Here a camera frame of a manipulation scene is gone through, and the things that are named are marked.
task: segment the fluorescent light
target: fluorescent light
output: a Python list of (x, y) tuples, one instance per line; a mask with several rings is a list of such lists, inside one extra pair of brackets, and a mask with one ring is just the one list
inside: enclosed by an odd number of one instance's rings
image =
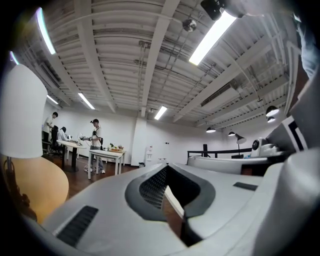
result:
[(159, 120), (160, 117), (164, 114), (164, 112), (166, 112), (167, 108), (165, 106), (162, 106), (158, 112), (158, 114), (156, 114), (156, 116), (154, 117), (154, 119)]
[(221, 15), (221, 18), (212, 25), (208, 33), (202, 39), (201, 43), (195, 49), (194, 53), (189, 59), (189, 62), (198, 65), (236, 19), (236, 17), (233, 17), (224, 11)]
[(79, 92), (78, 94), (81, 97), (81, 99), (83, 99), (83, 101), (90, 107), (90, 109), (92, 110), (95, 109), (94, 106), (91, 105), (91, 103), (86, 99), (86, 97), (81, 92)]
[(55, 54), (56, 51), (55, 51), (55, 48), (50, 40), (50, 37), (49, 37), (49, 34), (48, 34), (48, 31), (46, 29), (46, 24), (45, 24), (45, 18), (44, 18), (44, 12), (42, 10), (42, 8), (39, 8), (37, 11), (36, 11), (36, 19), (38, 21), (38, 25), (39, 25), (39, 28), (40, 28), (40, 31), (41, 31), (41, 34), (42, 34), (42, 37), (44, 39), (44, 42), (46, 44), (46, 47), (48, 47), (48, 50), (51, 54)]
[(56, 102), (53, 98), (51, 98), (49, 95), (46, 96), (49, 100), (53, 101), (55, 104), (58, 105), (58, 102)]
[(16, 56), (14, 55), (14, 53), (12, 51), (10, 51), (10, 56), (11, 58), (14, 60), (15, 64), (19, 65), (20, 63), (17, 61)]

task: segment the curved wooden surface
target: curved wooden surface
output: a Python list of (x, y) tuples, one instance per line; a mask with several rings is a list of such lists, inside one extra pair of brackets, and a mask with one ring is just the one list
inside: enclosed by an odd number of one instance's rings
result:
[(36, 213), (37, 222), (41, 224), (68, 198), (68, 178), (57, 165), (43, 157), (12, 158), (12, 162), (20, 194), (27, 195), (30, 208)]

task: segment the white column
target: white column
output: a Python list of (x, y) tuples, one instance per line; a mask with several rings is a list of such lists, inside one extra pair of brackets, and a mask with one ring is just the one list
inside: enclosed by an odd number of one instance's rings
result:
[(147, 146), (147, 120), (137, 118), (135, 123), (131, 165), (138, 166), (140, 162), (145, 162), (145, 153)]

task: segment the security camera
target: security camera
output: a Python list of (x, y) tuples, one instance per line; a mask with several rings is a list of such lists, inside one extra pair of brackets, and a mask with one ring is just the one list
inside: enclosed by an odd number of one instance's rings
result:
[(203, 0), (200, 5), (215, 22), (221, 18), (223, 11), (226, 11), (228, 14), (236, 18), (241, 18), (245, 14), (241, 1)]
[(197, 23), (192, 18), (188, 18), (182, 22), (182, 27), (187, 32), (195, 31), (197, 28)]

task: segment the person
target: person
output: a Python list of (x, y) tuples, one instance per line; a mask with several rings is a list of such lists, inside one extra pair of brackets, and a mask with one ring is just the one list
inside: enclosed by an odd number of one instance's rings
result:
[(70, 139), (68, 139), (66, 137), (66, 127), (62, 127), (59, 131), (58, 131), (58, 134), (57, 134), (57, 139), (58, 141), (66, 141), (66, 142), (69, 142)]
[[(101, 126), (99, 125), (98, 119), (94, 119), (91, 122), (93, 123), (94, 130), (92, 132), (92, 137), (87, 138), (87, 140), (91, 141), (90, 150), (100, 150), (101, 149), (101, 140), (102, 140)], [(104, 166), (102, 164), (101, 157), (99, 158), (98, 166), (99, 166), (98, 167), (99, 172), (105, 174), (106, 172), (104, 170)], [(93, 168), (94, 168), (94, 155), (91, 157), (91, 167), (90, 167), (91, 172), (93, 171)]]
[(43, 127), (42, 127), (42, 133), (43, 133), (43, 141), (44, 142), (49, 142), (49, 133), (50, 133), (50, 128), (53, 128), (54, 125), (53, 120), (58, 117), (57, 112), (53, 112), (52, 115), (48, 116), (46, 120), (44, 121)]

